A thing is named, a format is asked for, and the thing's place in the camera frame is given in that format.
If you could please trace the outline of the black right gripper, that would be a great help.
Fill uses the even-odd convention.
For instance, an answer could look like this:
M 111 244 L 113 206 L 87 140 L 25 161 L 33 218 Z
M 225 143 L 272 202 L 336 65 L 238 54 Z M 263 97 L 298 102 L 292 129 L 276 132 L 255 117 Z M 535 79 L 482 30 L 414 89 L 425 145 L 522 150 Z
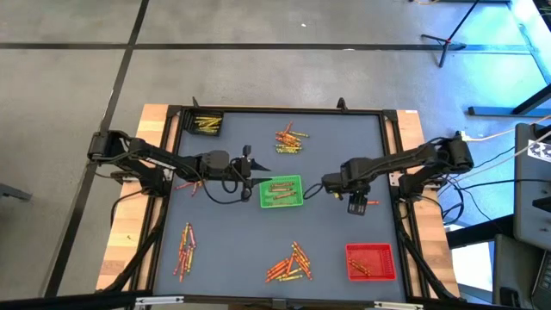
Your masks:
M 349 214 L 364 216 L 367 204 L 368 191 L 366 189 L 355 190 L 349 193 Z

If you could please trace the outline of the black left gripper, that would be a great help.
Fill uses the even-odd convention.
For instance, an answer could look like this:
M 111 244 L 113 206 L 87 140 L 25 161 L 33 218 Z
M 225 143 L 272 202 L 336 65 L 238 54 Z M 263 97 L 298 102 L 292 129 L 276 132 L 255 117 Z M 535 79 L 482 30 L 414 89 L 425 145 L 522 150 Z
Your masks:
M 269 182 L 271 177 L 260 177 L 251 179 L 251 171 L 269 171 L 268 168 L 259 164 L 254 158 L 249 158 L 251 146 L 243 147 L 242 155 L 237 158 L 230 158 L 229 165 L 222 170 L 209 170 L 202 161 L 206 154 L 200 154 L 198 159 L 199 174 L 202 178 L 212 181 L 242 183 L 245 189 L 251 189 L 260 183 Z

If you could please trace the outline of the green plastic basket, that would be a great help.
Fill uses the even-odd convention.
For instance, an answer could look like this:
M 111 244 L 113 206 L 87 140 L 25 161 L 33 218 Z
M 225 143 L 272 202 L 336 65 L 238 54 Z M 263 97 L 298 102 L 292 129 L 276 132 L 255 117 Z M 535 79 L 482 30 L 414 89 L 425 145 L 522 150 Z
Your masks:
M 280 188 L 293 188 L 296 192 L 295 196 L 290 196 L 287 198 L 274 200 L 275 195 L 285 194 L 289 192 L 276 193 L 269 192 L 271 183 L 294 183 L 294 186 L 290 187 L 280 187 Z M 303 190 L 302 190 L 302 181 L 300 175 L 290 175 L 290 176 L 278 176 L 272 177 L 272 180 L 269 182 L 261 183 L 259 186 L 260 194 L 260 206 L 261 208 L 290 208 L 298 207 L 303 204 Z

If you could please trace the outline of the red plastic basket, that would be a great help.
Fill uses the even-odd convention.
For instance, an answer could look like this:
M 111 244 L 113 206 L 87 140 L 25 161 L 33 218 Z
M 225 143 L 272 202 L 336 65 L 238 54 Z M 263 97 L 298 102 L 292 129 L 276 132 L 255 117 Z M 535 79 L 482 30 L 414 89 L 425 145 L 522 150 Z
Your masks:
M 388 282 L 396 279 L 393 251 L 390 244 L 355 243 L 345 246 L 347 274 L 351 282 Z M 349 265 L 353 259 L 370 271 L 370 276 L 359 276 Z

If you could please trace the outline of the black plastic basket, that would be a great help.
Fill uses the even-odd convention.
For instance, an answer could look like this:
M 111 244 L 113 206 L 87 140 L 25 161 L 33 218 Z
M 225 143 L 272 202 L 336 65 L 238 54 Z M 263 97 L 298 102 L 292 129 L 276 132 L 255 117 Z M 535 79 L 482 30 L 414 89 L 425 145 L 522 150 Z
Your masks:
M 221 121 L 219 122 L 219 130 L 215 134 L 209 134 L 209 133 L 202 133 L 198 129 L 198 124 L 195 123 L 195 121 L 198 121 L 195 119 L 196 116 L 216 116 L 216 117 L 222 117 Z M 207 108 L 189 108 L 186 109 L 183 112 L 183 127 L 184 129 L 191 134 L 195 135 L 204 135 L 204 136 L 219 136 L 221 131 L 221 125 L 222 121 L 224 119 L 224 112 L 217 109 L 207 109 Z

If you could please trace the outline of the grey desk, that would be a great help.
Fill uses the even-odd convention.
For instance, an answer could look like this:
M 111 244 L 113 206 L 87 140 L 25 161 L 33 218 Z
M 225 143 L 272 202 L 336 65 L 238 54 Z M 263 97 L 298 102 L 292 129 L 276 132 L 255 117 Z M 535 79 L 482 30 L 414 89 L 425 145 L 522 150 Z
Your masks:
M 534 309 L 531 294 L 544 250 L 498 234 L 494 240 L 492 303 Z

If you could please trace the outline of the grey cabinet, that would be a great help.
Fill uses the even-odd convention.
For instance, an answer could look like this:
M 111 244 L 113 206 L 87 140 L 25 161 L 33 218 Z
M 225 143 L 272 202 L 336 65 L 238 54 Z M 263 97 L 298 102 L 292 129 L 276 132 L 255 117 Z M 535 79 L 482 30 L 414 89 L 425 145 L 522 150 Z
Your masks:
M 551 164 L 527 154 L 529 140 L 547 132 L 544 125 L 519 123 L 515 127 L 514 236 L 525 243 L 551 251 Z M 551 144 L 549 136 L 542 142 Z

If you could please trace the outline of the black tripod stand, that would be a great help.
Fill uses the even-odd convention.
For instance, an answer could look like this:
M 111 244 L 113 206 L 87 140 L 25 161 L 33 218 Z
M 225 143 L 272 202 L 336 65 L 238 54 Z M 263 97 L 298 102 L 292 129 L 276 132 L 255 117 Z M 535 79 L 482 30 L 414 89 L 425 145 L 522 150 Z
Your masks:
M 441 45 L 442 53 L 441 53 L 440 59 L 438 61 L 438 67 L 439 68 L 444 67 L 444 63 L 445 63 L 445 60 L 447 58 L 449 48 L 452 45 L 452 41 L 453 41 L 455 35 L 460 30 L 460 28 L 464 24 L 464 22 L 468 19 L 468 17 L 472 14 L 472 12 L 476 8 L 476 6 L 479 4 L 479 2 L 480 2 L 480 0 L 474 0 L 472 6 L 469 8 L 467 13 L 462 17 L 462 19 L 455 26 L 454 30 L 452 31 L 452 33 L 447 38 L 436 37 L 436 36 L 429 35 L 429 34 L 421 34 L 420 35 L 420 37 L 423 38 L 423 39 L 433 40 L 433 41 L 435 41 L 435 42 L 437 42 Z

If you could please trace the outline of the printed marker sheet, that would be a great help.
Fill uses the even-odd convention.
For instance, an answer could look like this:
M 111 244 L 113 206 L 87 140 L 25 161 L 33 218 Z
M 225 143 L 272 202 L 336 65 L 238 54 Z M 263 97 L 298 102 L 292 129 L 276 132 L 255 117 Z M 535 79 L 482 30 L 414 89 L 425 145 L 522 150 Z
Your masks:
M 551 164 L 551 144 L 530 139 L 527 154 L 531 158 Z

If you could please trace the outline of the computer keyboard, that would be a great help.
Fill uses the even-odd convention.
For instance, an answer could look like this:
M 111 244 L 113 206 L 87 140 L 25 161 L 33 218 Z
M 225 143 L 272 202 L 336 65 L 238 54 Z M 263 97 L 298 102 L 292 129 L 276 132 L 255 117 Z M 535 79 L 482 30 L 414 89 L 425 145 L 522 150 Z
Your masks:
M 536 310 L 551 310 L 551 251 L 544 252 L 531 301 Z

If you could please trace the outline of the black rig crossbeam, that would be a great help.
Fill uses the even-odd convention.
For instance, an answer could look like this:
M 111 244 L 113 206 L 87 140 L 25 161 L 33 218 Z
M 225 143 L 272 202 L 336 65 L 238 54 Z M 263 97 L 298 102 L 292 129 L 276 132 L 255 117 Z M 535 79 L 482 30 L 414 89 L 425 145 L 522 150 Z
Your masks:
M 294 308 L 304 307 L 352 307 L 361 309 L 375 309 L 375 301 L 333 301 L 313 299 L 207 296 L 196 294 L 180 295 L 184 296 L 184 303 L 182 304 L 227 304 L 247 307 L 261 307 L 271 310 L 292 310 Z M 147 296 L 168 295 L 153 295 L 148 290 L 138 290 L 128 292 L 101 292 L 94 294 L 40 297 L 32 299 L 0 301 L 0 310 L 114 310 L 117 308 L 136 307 L 134 305 L 135 300 L 139 297 Z M 468 303 L 459 300 L 437 300 L 421 297 L 410 297 L 402 303 L 422 304 L 424 306 L 424 310 L 530 310 L 525 308 Z

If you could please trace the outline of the grey floor object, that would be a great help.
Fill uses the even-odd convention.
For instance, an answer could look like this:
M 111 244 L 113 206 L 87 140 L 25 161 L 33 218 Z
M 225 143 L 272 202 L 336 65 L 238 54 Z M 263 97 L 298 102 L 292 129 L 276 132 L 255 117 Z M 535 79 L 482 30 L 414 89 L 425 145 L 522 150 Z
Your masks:
M 0 197 L 11 197 L 23 202 L 28 202 L 31 200 L 32 195 L 20 189 L 9 186 L 8 184 L 0 183 Z

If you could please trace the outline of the black table frame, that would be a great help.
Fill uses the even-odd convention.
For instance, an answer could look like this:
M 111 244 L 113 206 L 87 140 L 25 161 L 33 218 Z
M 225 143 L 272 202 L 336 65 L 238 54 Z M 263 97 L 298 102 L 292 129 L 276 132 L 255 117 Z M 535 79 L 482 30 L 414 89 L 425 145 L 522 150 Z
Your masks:
M 292 121 L 290 131 L 307 133 L 298 154 L 277 153 L 278 133 Z M 269 171 L 260 177 L 300 175 L 312 189 L 323 175 L 337 172 L 351 158 L 378 158 L 387 153 L 381 114 L 343 113 L 304 108 L 227 108 L 219 136 L 183 133 L 181 156 L 224 150 L 237 157 L 245 145 Z M 388 282 L 351 282 L 345 246 L 355 243 L 390 244 L 399 249 L 393 222 L 392 198 L 386 176 L 377 177 L 368 194 L 364 216 L 349 214 L 346 199 L 318 191 L 301 206 L 261 208 L 260 195 L 241 202 L 231 185 L 208 182 L 191 196 L 175 190 L 167 207 L 162 245 L 153 284 L 155 295 L 207 295 L 313 299 L 333 301 L 403 301 L 402 276 Z M 193 226 L 197 246 L 190 273 L 179 282 L 173 276 L 186 223 Z M 309 258 L 312 280 L 266 282 L 267 271 L 294 254 L 296 241 Z

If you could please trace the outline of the silver bracket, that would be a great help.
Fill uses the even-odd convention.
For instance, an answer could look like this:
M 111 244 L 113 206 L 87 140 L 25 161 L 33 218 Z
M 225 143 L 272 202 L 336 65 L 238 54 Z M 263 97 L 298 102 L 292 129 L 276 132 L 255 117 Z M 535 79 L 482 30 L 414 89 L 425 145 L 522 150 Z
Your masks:
M 422 304 L 389 301 L 375 301 L 374 308 L 385 310 L 424 310 L 424 306 Z
M 147 307 L 167 304 L 182 304 L 184 303 L 183 295 L 168 295 L 168 296 L 147 296 L 139 297 L 135 300 L 136 307 Z

